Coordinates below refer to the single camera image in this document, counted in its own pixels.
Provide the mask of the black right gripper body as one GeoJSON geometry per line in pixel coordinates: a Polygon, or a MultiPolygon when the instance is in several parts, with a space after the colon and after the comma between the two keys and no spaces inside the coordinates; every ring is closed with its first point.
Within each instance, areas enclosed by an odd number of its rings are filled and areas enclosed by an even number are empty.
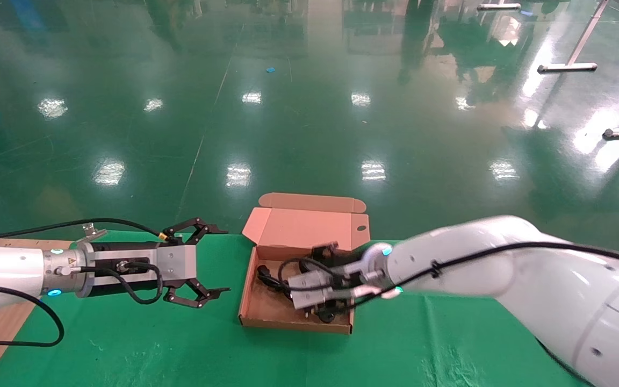
{"type": "Polygon", "coordinates": [[[356,304],[369,295],[369,285],[363,278],[363,274],[368,269],[369,263],[366,261],[349,262],[342,266],[342,274],[347,277],[346,287],[351,289],[350,304],[356,304]]]}

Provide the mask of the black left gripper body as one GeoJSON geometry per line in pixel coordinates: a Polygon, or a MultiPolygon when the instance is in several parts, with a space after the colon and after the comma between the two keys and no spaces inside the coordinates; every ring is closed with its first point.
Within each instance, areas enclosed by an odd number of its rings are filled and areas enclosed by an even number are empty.
{"type": "Polygon", "coordinates": [[[155,290],[161,296],[156,267],[157,242],[82,242],[84,267],[96,267],[84,275],[82,297],[128,294],[137,297],[138,291],[155,290]]]}

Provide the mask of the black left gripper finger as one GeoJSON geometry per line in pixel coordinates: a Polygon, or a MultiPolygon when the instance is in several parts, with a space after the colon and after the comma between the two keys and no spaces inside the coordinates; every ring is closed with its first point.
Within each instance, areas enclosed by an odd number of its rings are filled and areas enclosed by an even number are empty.
{"type": "Polygon", "coordinates": [[[165,302],[187,306],[194,309],[201,309],[209,301],[219,299],[224,292],[231,291],[231,288],[206,288],[198,279],[179,279],[168,280],[164,283],[165,302]],[[181,297],[178,290],[187,287],[192,291],[192,297],[181,297]]]}
{"type": "Polygon", "coordinates": [[[197,245],[205,235],[209,234],[228,234],[228,231],[221,230],[216,224],[209,224],[204,222],[201,218],[196,217],[177,223],[176,225],[167,226],[162,230],[162,240],[173,246],[194,246],[197,245]],[[182,236],[177,235],[190,227],[194,228],[194,232],[186,240],[183,240],[182,236]]]}

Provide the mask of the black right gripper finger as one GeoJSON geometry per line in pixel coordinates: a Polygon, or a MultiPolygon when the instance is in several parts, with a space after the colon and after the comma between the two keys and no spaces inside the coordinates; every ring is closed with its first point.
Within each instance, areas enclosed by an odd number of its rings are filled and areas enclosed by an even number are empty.
{"type": "Polygon", "coordinates": [[[316,307],[316,316],[322,323],[333,323],[341,313],[342,307],[337,304],[320,304],[316,307]]]}
{"type": "Polygon", "coordinates": [[[337,264],[341,257],[338,247],[337,242],[315,246],[312,248],[312,259],[321,264],[337,264]]]}

